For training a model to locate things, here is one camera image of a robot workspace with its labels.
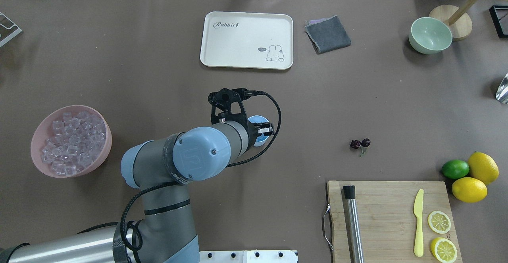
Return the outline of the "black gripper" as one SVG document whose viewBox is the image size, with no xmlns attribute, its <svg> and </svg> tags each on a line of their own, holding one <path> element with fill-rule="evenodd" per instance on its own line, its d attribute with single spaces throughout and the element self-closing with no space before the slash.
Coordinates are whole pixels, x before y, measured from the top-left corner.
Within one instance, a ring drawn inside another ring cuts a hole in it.
<svg viewBox="0 0 508 263">
<path fill-rule="evenodd" d="M 246 122 L 245 126 L 247 136 L 248 136 L 248 146 L 247 148 L 252 148 L 260 136 L 270 136 L 274 135 L 275 129 L 273 123 L 257 123 L 257 122 Z"/>
</svg>

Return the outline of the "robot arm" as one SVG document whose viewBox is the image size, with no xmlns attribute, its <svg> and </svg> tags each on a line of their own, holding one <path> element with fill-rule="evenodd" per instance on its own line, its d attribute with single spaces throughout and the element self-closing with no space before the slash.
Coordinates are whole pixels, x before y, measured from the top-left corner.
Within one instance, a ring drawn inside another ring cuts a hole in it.
<svg viewBox="0 0 508 263">
<path fill-rule="evenodd" d="M 198 263 L 200 250 L 187 185 L 227 167 L 262 135 L 269 122 L 220 121 L 147 141 L 123 155 L 126 183 L 138 188 L 116 225 L 88 229 L 52 242 L 20 244 L 1 252 L 2 263 Z"/>
</svg>

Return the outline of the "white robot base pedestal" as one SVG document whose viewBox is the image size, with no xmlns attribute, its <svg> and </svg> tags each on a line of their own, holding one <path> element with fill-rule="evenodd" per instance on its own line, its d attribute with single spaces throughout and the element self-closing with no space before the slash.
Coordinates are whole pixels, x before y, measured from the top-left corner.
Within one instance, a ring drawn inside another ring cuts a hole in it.
<svg viewBox="0 0 508 263">
<path fill-rule="evenodd" d="M 294 250 L 201 251 L 200 263 L 298 263 Z"/>
</svg>

